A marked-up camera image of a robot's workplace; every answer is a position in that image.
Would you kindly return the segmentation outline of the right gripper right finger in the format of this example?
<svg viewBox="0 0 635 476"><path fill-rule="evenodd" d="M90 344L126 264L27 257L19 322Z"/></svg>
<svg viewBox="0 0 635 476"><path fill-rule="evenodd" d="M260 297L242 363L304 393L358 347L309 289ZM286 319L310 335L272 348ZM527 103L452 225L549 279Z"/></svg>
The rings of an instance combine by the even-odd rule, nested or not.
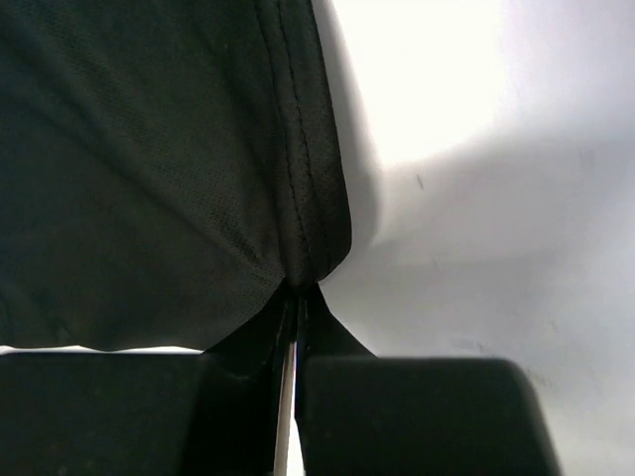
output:
<svg viewBox="0 0 635 476"><path fill-rule="evenodd" d="M318 287L298 307L295 417L309 475L557 475L525 373L498 358L380 358Z"/></svg>

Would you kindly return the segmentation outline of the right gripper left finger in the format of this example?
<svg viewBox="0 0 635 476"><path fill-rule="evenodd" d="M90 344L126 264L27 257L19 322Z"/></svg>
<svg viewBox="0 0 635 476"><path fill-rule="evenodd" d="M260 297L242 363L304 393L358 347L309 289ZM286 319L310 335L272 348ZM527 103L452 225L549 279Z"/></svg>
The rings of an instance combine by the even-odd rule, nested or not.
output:
<svg viewBox="0 0 635 476"><path fill-rule="evenodd" d="M5 475L273 475L296 300L202 353L1 359Z"/></svg>

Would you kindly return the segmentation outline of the black t-shirt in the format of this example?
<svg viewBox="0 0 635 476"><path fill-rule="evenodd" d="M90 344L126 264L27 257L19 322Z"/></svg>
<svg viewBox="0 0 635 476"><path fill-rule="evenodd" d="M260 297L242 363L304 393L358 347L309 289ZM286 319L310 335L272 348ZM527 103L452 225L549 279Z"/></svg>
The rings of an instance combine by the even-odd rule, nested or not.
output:
<svg viewBox="0 0 635 476"><path fill-rule="evenodd" d="M1 5L1 341L206 349L348 254L308 1Z"/></svg>

